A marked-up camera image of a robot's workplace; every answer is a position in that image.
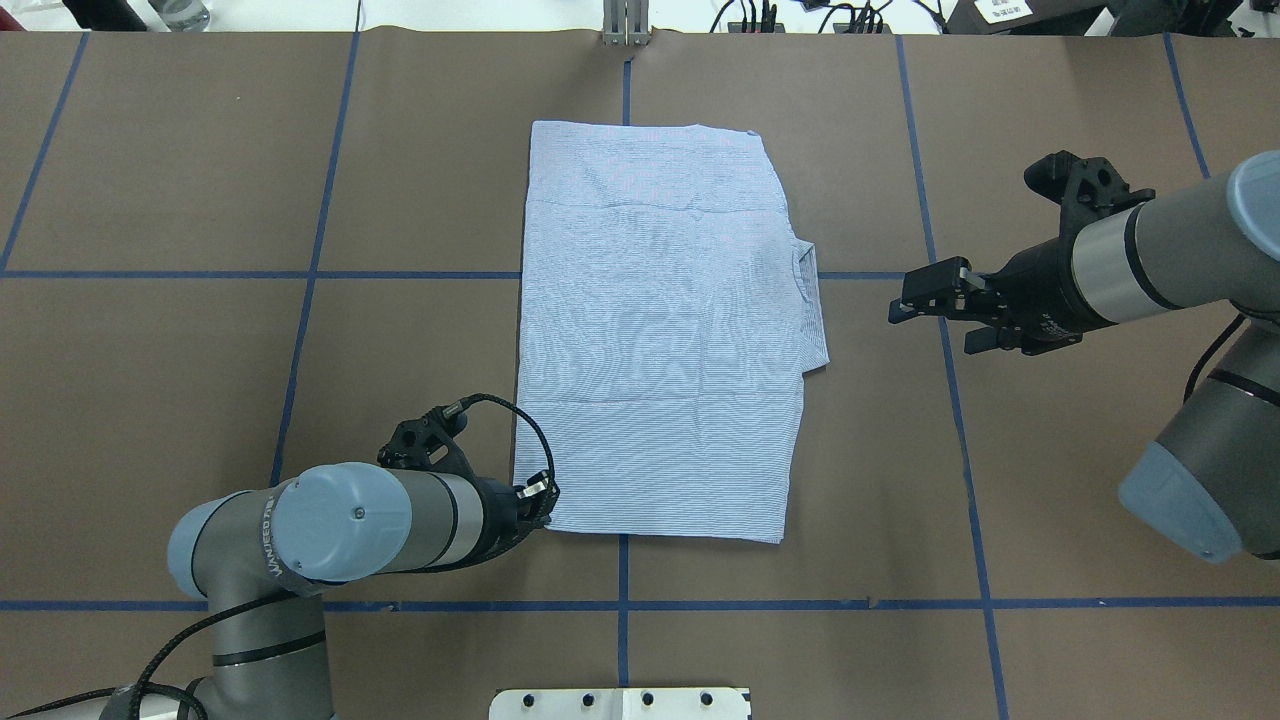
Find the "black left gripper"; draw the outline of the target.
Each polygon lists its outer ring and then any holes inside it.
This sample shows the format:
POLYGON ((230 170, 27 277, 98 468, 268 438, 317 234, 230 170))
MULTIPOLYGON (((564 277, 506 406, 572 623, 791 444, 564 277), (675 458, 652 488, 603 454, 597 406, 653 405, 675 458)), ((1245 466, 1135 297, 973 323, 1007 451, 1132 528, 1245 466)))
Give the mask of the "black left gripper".
POLYGON ((509 552, 535 530, 550 525, 550 515, 561 496, 553 475, 534 475, 525 486, 507 486, 495 479, 477 480, 483 501, 481 534, 475 546, 475 562, 488 562, 509 552))

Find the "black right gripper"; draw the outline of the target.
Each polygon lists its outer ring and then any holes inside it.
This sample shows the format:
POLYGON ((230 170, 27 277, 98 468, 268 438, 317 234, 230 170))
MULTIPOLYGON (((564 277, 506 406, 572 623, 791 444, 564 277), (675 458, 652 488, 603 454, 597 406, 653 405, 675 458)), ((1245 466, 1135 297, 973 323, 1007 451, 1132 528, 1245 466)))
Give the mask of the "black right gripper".
POLYGON ((902 278, 900 300, 890 302, 888 323, 919 316, 982 322, 983 329, 965 336, 969 355, 1000 348, 1036 356, 1066 348, 1088 332, 1115 325, 1078 288, 1073 249, 1070 240, 1050 240, 1018 252, 995 273, 974 272, 965 258, 910 270, 902 278), (965 307, 959 299, 969 293, 965 307))

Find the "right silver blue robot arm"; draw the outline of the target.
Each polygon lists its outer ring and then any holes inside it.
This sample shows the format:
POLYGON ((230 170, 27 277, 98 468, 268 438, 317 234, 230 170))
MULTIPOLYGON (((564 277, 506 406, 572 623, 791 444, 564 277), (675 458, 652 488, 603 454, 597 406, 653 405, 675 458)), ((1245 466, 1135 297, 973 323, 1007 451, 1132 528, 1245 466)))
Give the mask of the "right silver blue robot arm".
POLYGON ((909 272, 888 320, 970 322, 969 355, 1038 356, 1091 332, 1226 302, 1181 406, 1119 486, 1121 505, 1206 562, 1279 552, 1279 154, 1174 193, 1105 158, 1051 152, 1023 174, 1059 208, 1053 238, 996 272, 955 256, 909 272))

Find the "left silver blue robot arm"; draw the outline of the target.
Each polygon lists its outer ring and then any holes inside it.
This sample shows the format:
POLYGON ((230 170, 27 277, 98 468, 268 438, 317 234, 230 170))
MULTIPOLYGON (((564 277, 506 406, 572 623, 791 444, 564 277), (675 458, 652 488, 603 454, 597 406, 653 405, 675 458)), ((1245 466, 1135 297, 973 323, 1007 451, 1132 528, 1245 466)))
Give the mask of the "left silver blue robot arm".
POLYGON ((168 642, 104 719, 137 719, 154 674, 184 638, 211 629, 212 674, 175 691, 177 715, 333 719, 323 596, 370 577, 488 562, 545 527, 558 500, 547 469, 522 486, 340 462, 270 489, 200 505, 175 525, 169 570, 209 616, 168 642))

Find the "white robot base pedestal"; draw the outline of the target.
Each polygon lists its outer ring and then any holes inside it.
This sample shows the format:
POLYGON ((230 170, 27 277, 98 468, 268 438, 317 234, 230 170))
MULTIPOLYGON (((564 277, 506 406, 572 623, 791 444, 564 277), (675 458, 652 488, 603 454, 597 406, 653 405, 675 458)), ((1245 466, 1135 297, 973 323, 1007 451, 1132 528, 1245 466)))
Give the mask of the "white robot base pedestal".
POLYGON ((749 689, 640 687, 508 689, 492 700, 489 719, 751 719, 749 689))

